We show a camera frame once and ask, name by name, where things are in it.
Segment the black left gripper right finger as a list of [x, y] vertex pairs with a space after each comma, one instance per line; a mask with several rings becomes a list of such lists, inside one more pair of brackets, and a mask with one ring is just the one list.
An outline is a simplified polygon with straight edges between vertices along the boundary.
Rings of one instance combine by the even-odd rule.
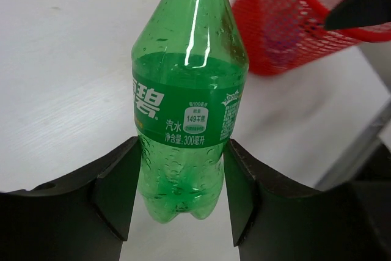
[[241, 260], [389, 260], [390, 152], [378, 147], [352, 180], [326, 191], [224, 149], [233, 244]]

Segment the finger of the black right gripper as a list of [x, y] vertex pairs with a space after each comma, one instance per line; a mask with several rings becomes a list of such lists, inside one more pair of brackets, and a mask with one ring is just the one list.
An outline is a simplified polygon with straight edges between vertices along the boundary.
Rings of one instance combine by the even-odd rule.
[[390, 0], [342, 0], [327, 15], [324, 28], [364, 28], [390, 22]]

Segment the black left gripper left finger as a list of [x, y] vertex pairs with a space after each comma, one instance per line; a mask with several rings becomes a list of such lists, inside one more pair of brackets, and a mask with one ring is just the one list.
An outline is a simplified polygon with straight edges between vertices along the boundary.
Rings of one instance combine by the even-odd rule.
[[118, 260], [141, 163], [138, 138], [27, 191], [1, 194], [2, 260]]

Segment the green Sprite plastic bottle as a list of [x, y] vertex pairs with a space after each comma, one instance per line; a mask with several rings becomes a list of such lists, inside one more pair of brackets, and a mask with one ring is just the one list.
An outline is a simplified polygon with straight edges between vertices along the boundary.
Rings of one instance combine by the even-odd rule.
[[147, 211], [160, 223], [205, 219], [222, 190], [249, 69], [229, 0], [160, 0], [131, 59]]

